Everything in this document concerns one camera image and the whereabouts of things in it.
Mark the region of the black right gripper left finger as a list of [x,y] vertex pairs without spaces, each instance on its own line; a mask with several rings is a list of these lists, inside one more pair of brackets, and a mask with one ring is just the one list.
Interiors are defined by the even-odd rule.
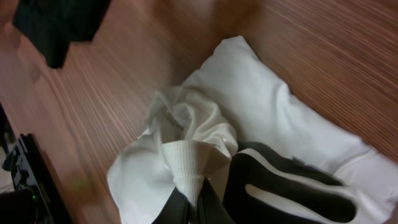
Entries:
[[174,188],[152,224],[188,224],[190,203],[186,196]]

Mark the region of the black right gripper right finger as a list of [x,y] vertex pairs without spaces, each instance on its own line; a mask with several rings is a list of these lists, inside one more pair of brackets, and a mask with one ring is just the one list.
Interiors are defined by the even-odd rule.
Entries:
[[197,201],[199,224],[235,224],[208,179],[205,179]]

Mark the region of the white t-shirt with black print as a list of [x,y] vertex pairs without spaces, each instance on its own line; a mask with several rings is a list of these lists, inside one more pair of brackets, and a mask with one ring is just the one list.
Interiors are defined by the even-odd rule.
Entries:
[[177,188],[199,223],[210,181],[235,223],[384,223],[397,166],[299,101],[243,37],[155,92],[146,130],[108,171],[122,223],[152,223]]

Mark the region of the black garment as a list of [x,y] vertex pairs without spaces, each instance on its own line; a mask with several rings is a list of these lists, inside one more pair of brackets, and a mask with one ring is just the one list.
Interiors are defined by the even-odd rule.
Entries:
[[44,56],[62,68],[71,42],[93,40],[110,0],[20,0],[12,23]]

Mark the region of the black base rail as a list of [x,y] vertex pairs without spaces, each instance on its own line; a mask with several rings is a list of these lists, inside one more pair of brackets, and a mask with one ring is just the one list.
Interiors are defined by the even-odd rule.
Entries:
[[32,134],[16,137],[1,108],[1,170],[10,172],[13,191],[1,194],[1,223],[72,224]]

